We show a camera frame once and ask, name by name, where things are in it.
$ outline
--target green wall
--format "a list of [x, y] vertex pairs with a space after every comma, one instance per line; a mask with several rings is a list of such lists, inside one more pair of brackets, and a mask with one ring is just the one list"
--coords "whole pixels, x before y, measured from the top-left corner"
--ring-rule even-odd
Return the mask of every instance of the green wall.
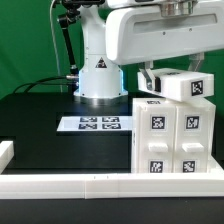
[[[0, 98], [11, 93], [18, 85], [57, 75], [55, 55], [49, 22], [51, 0], [1, 0], [0, 1]], [[53, 10], [62, 74], [69, 72], [67, 54], [56, 16], [64, 9]], [[82, 66], [82, 32], [80, 24], [71, 27], [77, 65]], [[155, 68], [187, 69], [188, 57], [155, 62]], [[125, 87], [137, 91], [137, 65], [123, 66]], [[224, 51], [206, 53], [201, 69], [215, 74], [215, 96], [210, 99], [217, 105], [219, 135], [224, 129]], [[59, 91], [59, 87], [41, 86], [35, 91]], [[220, 152], [224, 159], [224, 150]]]

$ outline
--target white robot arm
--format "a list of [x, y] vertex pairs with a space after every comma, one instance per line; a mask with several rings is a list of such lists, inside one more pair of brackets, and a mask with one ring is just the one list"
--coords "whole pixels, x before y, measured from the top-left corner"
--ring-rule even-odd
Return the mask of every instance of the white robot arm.
[[[192, 98], [190, 81], [200, 79], [211, 86], [201, 96], [213, 95], [213, 76], [197, 71], [204, 52], [224, 48], [223, 0], [108, 0], [108, 5], [116, 10], [107, 19], [107, 56], [120, 65], [145, 63], [138, 73], [140, 90], [186, 101]], [[191, 72], [151, 70], [154, 60], [183, 55], [190, 55]]]

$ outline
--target cable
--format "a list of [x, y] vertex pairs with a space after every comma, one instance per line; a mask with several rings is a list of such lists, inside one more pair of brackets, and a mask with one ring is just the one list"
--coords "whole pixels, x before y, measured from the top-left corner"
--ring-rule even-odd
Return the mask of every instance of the cable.
[[53, 24], [53, 16], [52, 16], [52, 9], [57, 0], [52, 0], [51, 6], [50, 6], [50, 24], [51, 24], [51, 33], [52, 33], [52, 40], [53, 40], [53, 45], [54, 45], [54, 53], [55, 53], [55, 58], [56, 58], [56, 64], [57, 64], [57, 71], [58, 71], [58, 76], [61, 76], [61, 67], [60, 67], [60, 60], [58, 56], [58, 48], [57, 48], [57, 43], [56, 43], [56, 38], [55, 38], [55, 30], [54, 30], [54, 24]]
[[49, 77], [46, 79], [40, 79], [37, 82], [34, 82], [33, 84], [31, 84], [29, 87], [27, 87], [24, 90], [24, 93], [29, 92], [29, 90], [32, 89], [36, 85], [35, 83], [43, 83], [43, 82], [54, 81], [54, 80], [59, 80], [59, 79], [66, 79], [66, 76], [54, 76], [54, 77]]
[[68, 85], [72, 85], [72, 83], [71, 83], [71, 82], [68, 82], [68, 83], [42, 83], [42, 82], [40, 82], [40, 83], [38, 83], [38, 82], [25, 83], [25, 84], [23, 84], [23, 85], [18, 86], [18, 87], [13, 91], [13, 94], [15, 94], [15, 93], [17, 92], [17, 90], [19, 90], [20, 88], [22, 88], [22, 87], [24, 87], [24, 86], [29, 86], [29, 85], [34, 85], [34, 86], [36, 86], [36, 85], [46, 85], [46, 86], [60, 86], [60, 85], [62, 85], [62, 86], [68, 86]]

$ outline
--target white block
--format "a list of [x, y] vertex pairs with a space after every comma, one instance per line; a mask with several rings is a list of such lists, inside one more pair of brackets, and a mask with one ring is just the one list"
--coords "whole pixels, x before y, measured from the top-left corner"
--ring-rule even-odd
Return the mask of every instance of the white block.
[[134, 99], [132, 172], [172, 171], [175, 106], [164, 99]]
[[215, 105], [201, 98], [177, 104], [176, 108], [174, 172], [207, 172]]
[[0, 173], [6, 168], [8, 163], [14, 156], [14, 148], [12, 141], [3, 141], [0, 144]]
[[139, 90], [181, 102], [214, 95], [212, 74], [170, 68], [152, 70], [152, 73], [161, 80], [161, 92], [148, 90], [144, 76], [140, 72]]

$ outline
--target black cable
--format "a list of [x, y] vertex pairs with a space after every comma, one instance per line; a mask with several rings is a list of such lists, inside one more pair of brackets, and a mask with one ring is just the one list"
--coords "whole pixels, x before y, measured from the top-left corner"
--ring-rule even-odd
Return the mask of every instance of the black cable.
[[32, 83], [25, 83], [23, 85], [20, 85], [18, 86], [14, 91], [13, 91], [13, 94], [15, 94], [17, 92], [18, 89], [24, 87], [24, 86], [36, 86], [36, 85], [46, 85], [46, 86], [60, 86], [60, 85], [63, 85], [63, 86], [68, 86], [68, 85], [72, 85], [73, 83], [72, 82], [69, 82], [69, 83], [42, 83], [42, 82], [32, 82]]
[[31, 90], [34, 86], [38, 85], [38, 83], [54, 81], [54, 80], [58, 80], [58, 79], [66, 79], [66, 76], [53, 76], [53, 77], [49, 77], [49, 78], [45, 78], [45, 79], [40, 79], [37, 82], [30, 84], [30, 86], [24, 90], [24, 93], [29, 92], [29, 90]]

